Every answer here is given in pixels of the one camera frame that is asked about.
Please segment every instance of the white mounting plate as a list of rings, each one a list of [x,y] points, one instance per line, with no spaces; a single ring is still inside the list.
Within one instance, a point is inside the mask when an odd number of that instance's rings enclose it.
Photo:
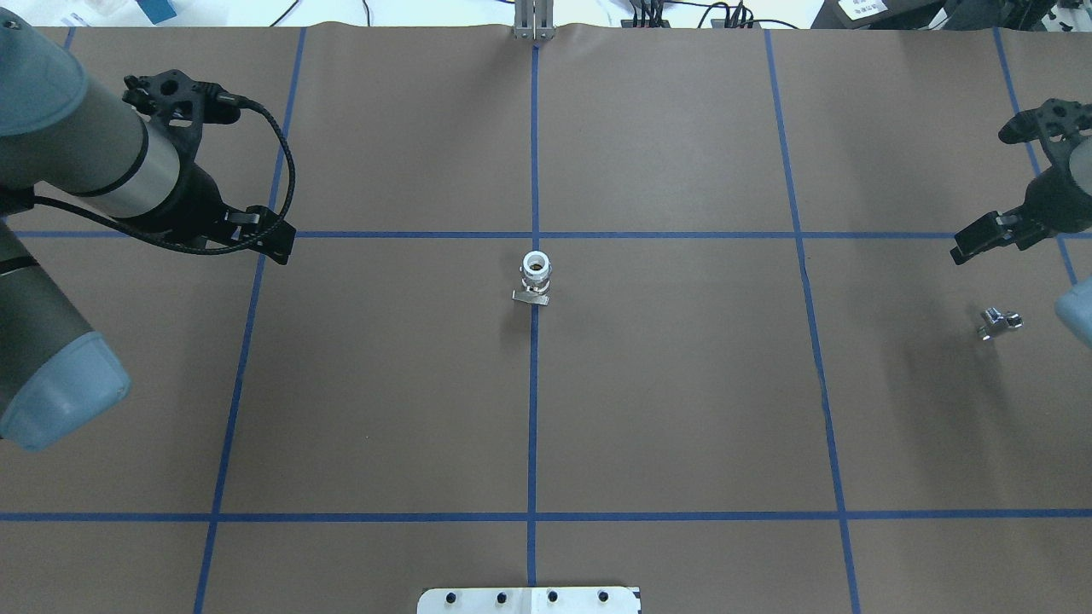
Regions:
[[[600,593],[607,600],[601,601]],[[505,593],[505,603],[497,595]],[[550,601],[550,593],[557,598]],[[454,601],[448,603],[450,595]],[[417,601],[417,614],[641,614],[641,589],[626,587],[544,587],[431,589]]]

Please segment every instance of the white bracket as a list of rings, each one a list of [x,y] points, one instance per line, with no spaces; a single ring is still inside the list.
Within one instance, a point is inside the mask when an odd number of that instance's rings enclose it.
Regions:
[[[641,589],[431,589],[417,600],[417,614],[641,614]]]
[[[525,40],[554,38],[554,0],[515,0],[512,36]]]

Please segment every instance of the white label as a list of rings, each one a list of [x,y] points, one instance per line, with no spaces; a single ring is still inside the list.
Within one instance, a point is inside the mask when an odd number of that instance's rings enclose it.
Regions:
[[[838,0],[838,5],[853,21],[870,17],[887,10],[883,0]]]

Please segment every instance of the white paper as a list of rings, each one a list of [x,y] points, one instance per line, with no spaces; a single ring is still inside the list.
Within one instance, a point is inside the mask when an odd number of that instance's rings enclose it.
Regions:
[[[883,0],[838,0],[838,5],[853,21],[870,17],[887,10]]]

